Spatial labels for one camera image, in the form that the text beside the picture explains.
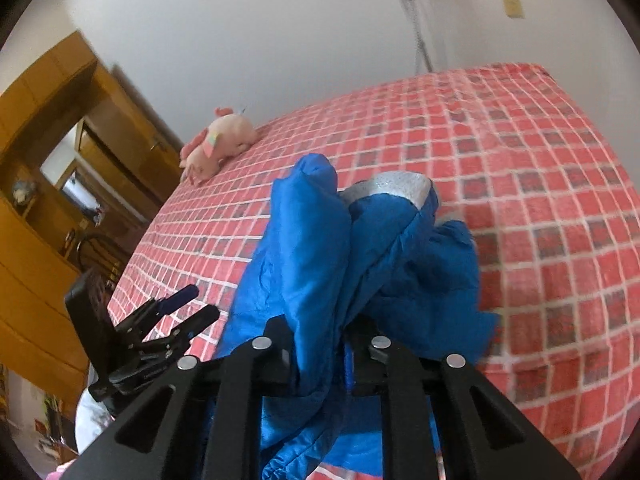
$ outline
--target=door handle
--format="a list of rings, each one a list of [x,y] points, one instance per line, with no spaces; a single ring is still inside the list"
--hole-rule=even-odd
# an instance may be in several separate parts
[[[153,140],[154,143],[151,145],[151,149],[149,149],[149,151],[152,152],[154,149],[159,147],[164,152],[164,145],[162,144],[162,141],[158,137],[154,137]]]

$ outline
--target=silver screw head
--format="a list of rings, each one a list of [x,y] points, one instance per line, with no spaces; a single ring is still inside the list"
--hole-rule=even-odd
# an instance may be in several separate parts
[[[261,335],[251,341],[251,346],[256,350],[266,350],[271,346],[271,339],[269,339],[267,336]]]
[[[371,340],[371,346],[378,350],[385,350],[391,346],[391,339],[384,335],[377,335]]]
[[[447,356],[447,365],[451,368],[462,368],[466,364],[466,359],[460,354],[450,354]]]
[[[198,364],[198,358],[193,355],[185,355],[178,359],[178,368],[180,370],[191,370]]]

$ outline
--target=silver reflective strip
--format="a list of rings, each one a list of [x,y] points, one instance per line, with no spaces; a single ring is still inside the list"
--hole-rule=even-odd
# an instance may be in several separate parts
[[[435,221],[435,226],[441,226],[443,224],[446,224],[447,222],[451,221],[451,220],[460,220],[461,222],[464,222],[465,219],[462,218],[462,213],[460,211],[451,211],[450,213],[447,213],[446,215],[442,215],[439,218],[436,218]]]
[[[357,182],[340,192],[340,198],[348,206],[366,196],[380,193],[401,196],[422,209],[431,190],[431,179],[411,171],[387,171],[369,180]]]

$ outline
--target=wooden door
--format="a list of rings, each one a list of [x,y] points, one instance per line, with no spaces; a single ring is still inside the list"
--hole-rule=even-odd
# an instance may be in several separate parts
[[[133,253],[148,223],[136,218],[85,168],[78,166],[75,171],[80,183],[98,199],[100,204],[106,206],[104,219],[96,230],[107,235],[127,253]]]
[[[98,65],[86,120],[117,159],[164,203],[180,182],[180,155]]]
[[[109,150],[96,142],[91,132],[84,125],[80,125],[79,137],[76,139],[76,151],[100,175],[100,177],[138,211],[144,218],[151,221],[162,206],[162,201],[149,190],[140,185],[139,181],[132,182],[132,177],[123,171],[118,160],[114,159]]]

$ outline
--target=black clamp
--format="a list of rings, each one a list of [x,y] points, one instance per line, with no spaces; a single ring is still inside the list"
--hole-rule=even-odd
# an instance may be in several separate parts
[[[112,415],[183,356],[191,340],[218,320],[218,309],[208,304],[175,326],[167,337],[144,341],[164,316],[198,295],[198,287],[188,285],[167,298],[151,298],[117,326],[111,322],[104,285],[95,272],[82,275],[65,296],[69,317],[97,375],[89,393],[105,402]]]
[[[353,355],[353,395],[381,397],[385,480],[439,478],[432,410],[447,479],[580,479],[462,355],[450,354],[442,361],[418,358],[365,316],[347,327],[345,338]]]
[[[381,398],[385,480],[438,478],[432,412],[448,480],[580,479],[462,355],[418,358],[364,316],[344,340],[351,393]],[[292,351],[292,333],[278,316],[228,357],[181,357],[140,388],[63,480],[257,480],[262,398],[292,396]]]

